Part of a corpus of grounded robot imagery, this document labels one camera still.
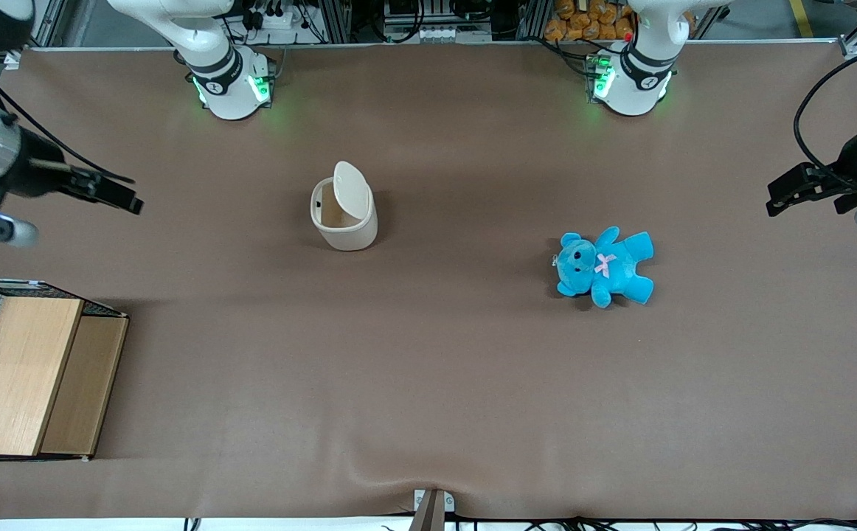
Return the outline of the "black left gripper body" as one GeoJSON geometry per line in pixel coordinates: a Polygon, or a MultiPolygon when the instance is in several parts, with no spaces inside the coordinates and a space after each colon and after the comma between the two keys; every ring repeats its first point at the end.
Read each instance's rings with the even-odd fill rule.
{"type": "Polygon", "coordinates": [[[840,195],[857,195],[857,164],[834,162],[813,169],[817,179],[816,188],[821,198],[840,195]]]}

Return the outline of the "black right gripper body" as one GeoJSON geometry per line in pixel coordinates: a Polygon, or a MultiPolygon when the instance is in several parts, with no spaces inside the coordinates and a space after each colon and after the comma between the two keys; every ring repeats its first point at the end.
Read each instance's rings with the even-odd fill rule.
{"type": "Polygon", "coordinates": [[[0,193],[37,198],[60,192],[71,178],[59,147],[21,147],[7,174],[0,178],[0,193]]]}

